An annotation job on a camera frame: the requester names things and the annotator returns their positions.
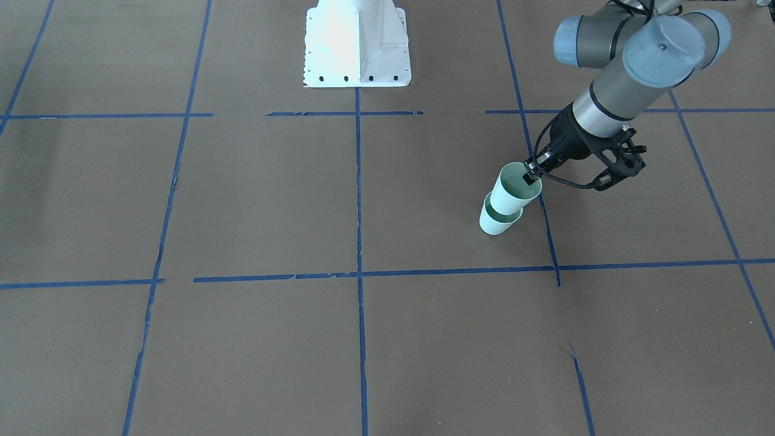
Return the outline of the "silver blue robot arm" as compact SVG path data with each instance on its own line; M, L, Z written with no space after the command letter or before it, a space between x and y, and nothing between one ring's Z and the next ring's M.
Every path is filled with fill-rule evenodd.
M568 160L595 156L604 170L579 190L604 191L635 177L645 167L645 147L632 142L636 119L659 97L703 69L727 50L733 31L714 9L681 14L681 1L636 7L610 1L591 16L571 16L557 28L555 58L590 67L597 77L544 127L545 147L534 146L523 180L533 185Z

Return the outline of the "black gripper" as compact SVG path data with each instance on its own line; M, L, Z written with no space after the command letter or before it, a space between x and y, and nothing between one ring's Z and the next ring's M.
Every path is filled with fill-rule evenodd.
M532 159L523 162L526 185L542 179L568 160L584 160L600 151L597 137L581 128L570 103L542 129L533 146Z

